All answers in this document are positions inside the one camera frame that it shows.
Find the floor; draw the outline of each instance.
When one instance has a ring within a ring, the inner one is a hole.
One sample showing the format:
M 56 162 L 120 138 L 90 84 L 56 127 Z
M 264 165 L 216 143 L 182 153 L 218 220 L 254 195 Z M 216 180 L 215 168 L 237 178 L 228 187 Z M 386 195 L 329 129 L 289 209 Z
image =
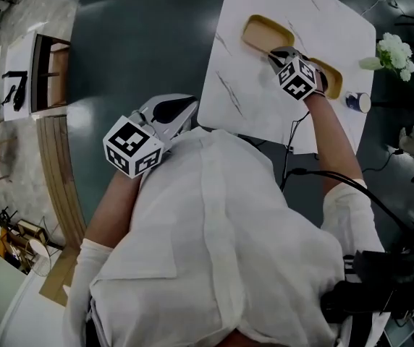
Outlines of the floor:
M 378 0 L 340 0 L 362 14 Z M 394 23 L 402 11 L 414 15 L 414 0 L 397 0 L 395 9 L 381 1 L 368 10 L 364 17 L 374 24 L 378 37 L 382 33 L 399 34 L 403 40 L 414 40 L 414 30 L 395 27 Z M 4 54 L 9 43 L 30 27 L 36 26 L 40 33 L 68 39 L 72 30 L 77 1 L 75 0 L 24 0 L 13 6 L 3 17 L 0 30 L 0 77 L 4 68 Z M 0 81 L 0 101 L 2 86 Z M 409 83 L 402 83 L 387 71 L 377 71 L 374 76 L 372 100 L 396 103 L 414 103 L 414 74 Z M 368 114 L 358 160 L 362 168 L 380 167 L 389 153 L 398 146 L 398 134 L 402 127 L 414 124 L 414 113 L 399 109 L 373 107 Z M 0 208 L 6 205 L 17 209 L 19 217 L 38 223 L 46 216 L 48 229 L 56 226 L 57 219 L 52 210 L 46 190 L 41 161 L 38 154 L 35 121 L 26 119 L 2 124 L 2 134 L 17 136 L 18 145 L 5 155 L 7 168 L 11 171 L 8 180 L 0 181 Z M 281 181 L 284 147 L 273 143 L 260 146 L 264 154 L 274 162 L 276 180 Z M 289 168 L 306 167 L 317 169 L 318 161 L 313 155 L 291 155 Z M 414 213 L 414 160 L 408 155 L 392 157 L 382 172 L 366 172 L 364 177 L 369 189 L 405 222 Z M 302 213 L 317 226 L 322 221 L 321 180 L 317 177 L 295 177 L 289 180 L 285 192 L 291 208 Z M 380 209 L 373 206 L 376 227 L 385 247 L 394 243 L 400 231 Z
M 22 0 L 3 13 L 0 20 L 0 103 L 3 101 L 4 60 L 7 46 L 16 38 L 36 29 L 39 33 L 69 40 L 78 0 Z M 23 218 L 39 224 L 52 234 L 57 244 L 64 243 L 61 229 L 53 211 L 46 188 L 43 167 L 38 149 L 35 120 L 32 118 L 3 122 L 0 124 L 0 140 L 17 137 L 9 148 L 1 149 L 0 176 L 9 178 L 0 181 L 0 210 L 9 206 L 13 220 Z

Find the person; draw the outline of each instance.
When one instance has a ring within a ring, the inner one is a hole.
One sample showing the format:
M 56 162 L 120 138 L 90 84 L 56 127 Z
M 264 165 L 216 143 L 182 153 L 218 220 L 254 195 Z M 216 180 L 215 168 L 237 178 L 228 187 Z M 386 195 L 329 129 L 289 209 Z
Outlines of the person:
M 305 104 L 321 170 L 364 184 L 328 100 Z M 324 194 L 320 229 L 288 208 L 252 145 L 222 130 L 181 134 L 145 179 L 111 180 L 77 258 L 65 345 L 348 346 L 320 298 L 345 279 L 345 255 L 384 250 L 363 193 L 325 178 Z M 368 347 L 388 317 L 373 316 Z

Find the tiled floor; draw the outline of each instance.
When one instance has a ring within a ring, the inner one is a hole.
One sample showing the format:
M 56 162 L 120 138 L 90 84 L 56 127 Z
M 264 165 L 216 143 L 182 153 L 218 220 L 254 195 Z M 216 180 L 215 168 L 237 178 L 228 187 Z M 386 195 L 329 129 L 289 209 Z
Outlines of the tiled floor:
M 23 0 L 5 11 L 0 21 L 0 102 L 3 100 L 4 59 L 7 46 L 16 38 L 36 27 L 39 33 L 65 40 L 70 39 L 78 0 Z M 9 178 L 0 181 L 0 210 L 9 206 L 9 212 L 18 214 L 14 219 L 24 218 L 40 223 L 45 216 L 48 230 L 57 226 L 43 175 L 38 150 L 35 121 L 31 118 L 0 124 L 0 140 L 16 136 L 17 142 L 9 150 L 1 149 L 0 176 L 10 172 Z M 63 242 L 60 228 L 54 241 Z

